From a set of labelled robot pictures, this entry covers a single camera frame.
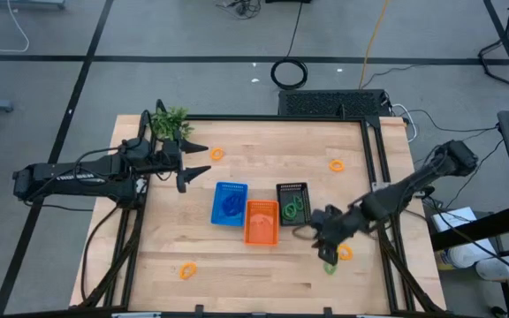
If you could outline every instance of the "green object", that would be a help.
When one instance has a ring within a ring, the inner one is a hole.
[[[294,207],[296,207],[296,209],[298,211],[303,211],[304,210],[304,202],[301,200],[301,197],[295,195],[293,197],[293,205]]]
[[[327,262],[324,262],[323,263],[323,269],[325,270],[325,272],[328,274],[328,275],[333,275],[335,274],[335,271],[337,270],[337,265],[333,266]]]
[[[174,133],[178,130],[182,133],[182,138],[186,139],[192,133],[193,127],[189,123],[184,123],[186,119],[187,109],[170,107],[168,111],[156,109],[151,119],[151,129],[159,140],[174,140]]]
[[[292,221],[297,214],[298,211],[296,211],[296,207],[293,203],[288,204],[282,209],[282,217],[288,221]]]

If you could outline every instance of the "gray floor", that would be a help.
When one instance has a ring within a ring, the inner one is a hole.
[[[382,7],[381,0],[315,0],[302,10],[293,56],[362,57]],[[31,40],[29,55],[84,55],[104,0],[69,0],[66,11],[19,7],[19,23]],[[509,1],[493,0],[503,23]],[[115,0],[98,55],[135,56],[281,56],[288,49],[297,4],[263,4],[255,19],[237,21],[214,1]],[[497,39],[482,0],[399,0],[390,4],[372,57],[473,58]],[[0,47],[20,48],[20,34],[0,8]],[[504,49],[491,57],[506,58]],[[372,64],[368,75],[394,65]],[[11,195],[11,173],[45,162],[80,72],[81,63],[0,62],[0,98],[15,103],[0,113],[0,286],[28,209]],[[156,98],[191,113],[276,114],[278,89],[270,80],[271,64],[93,63],[60,156],[109,144],[117,114],[152,109]],[[303,89],[358,86],[359,64],[309,64]],[[492,68],[509,77],[509,66]],[[279,76],[296,78],[284,68]],[[489,127],[499,110],[509,110],[509,87],[486,77],[482,67],[423,66],[375,79],[368,88],[383,88],[393,102],[427,110],[444,127]],[[436,143],[469,134],[440,132],[414,113],[418,138],[410,144],[414,159]],[[500,136],[487,132],[468,145],[488,154]],[[437,182],[435,197],[450,200],[464,179]],[[53,198],[69,206],[91,208],[91,200]],[[509,207],[509,162],[505,150],[484,163],[454,207],[481,211]],[[89,214],[45,209],[36,226],[26,260],[6,313],[66,308],[83,248]],[[482,282],[472,271],[442,273],[448,307],[458,314],[488,316],[501,305],[500,287]]]

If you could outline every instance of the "cable coil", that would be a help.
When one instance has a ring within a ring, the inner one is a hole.
[[[278,81],[278,79],[276,78],[276,69],[281,64],[284,64],[284,63],[294,64],[301,69],[301,71],[303,72],[303,76],[299,82],[297,82],[296,84],[288,85],[288,84],[284,84],[284,83],[281,83],[280,81]],[[297,59],[285,58],[281,61],[274,63],[274,65],[272,65],[272,69],[270,70],[270,77],[272,78],[272,81],[274,82],[274,84],[276,84],[278,87],[280,87],[284,90],[298,89],[298,88],[306,85],[306,81],[308,81],[308,67],[303,62],[301,62]]]

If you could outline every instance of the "black tray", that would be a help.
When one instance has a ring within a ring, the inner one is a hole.
[[[302,183],[291,183],[291,184],[279,184],[276,185],[276,192],[278,197],[278,213],[280,214],[280,225],[282,226],[294,226],[303,225],[309,223],[311,218],[311,207],[309,206],[309,194],[308,184]],[[298,212],[296,217],[290,221],[282,217],[282,208],[293,202],[293,196],[298,195],[301,197],[304,203],[303,212]]]

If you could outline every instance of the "white cable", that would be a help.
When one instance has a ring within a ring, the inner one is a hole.
[[[25,31],[21,28],[19,25],[19,22],[17,22],[17,19],[15,19],[15,15],[13,14],[13,10],[11,9],[11,0],[7,0],[7,8],[9,9],[9,13],[11,14],[11,17],[13,18],[13,21],[15,22],[15,26],[17,26],[17,29],[23,34],[23,37],[25,38],[25,41],[27,42],[27,45],[25,45],[24,49],[0,49],[0,52],[5,53],[24,53],[27,52],[29,45],[31,45],[31,42],[28,40],[27,35],[25,34]]]
[[[410,115],[410,113],[407,111],[406,107],[404,107],[404,105],[402,105],[402,104],[393,104],[392,107],[400,107],[401,109],[403,109],[405,111],[407,118],[410,120],[410,124],[412,125],[412,128],[414,128],[414,137],[407,140],[407,142],[414,141],[415,137],[417,137],[417,128],[415,128],[415,124],[414,124],[414,120],[412,119],[412,115]]]

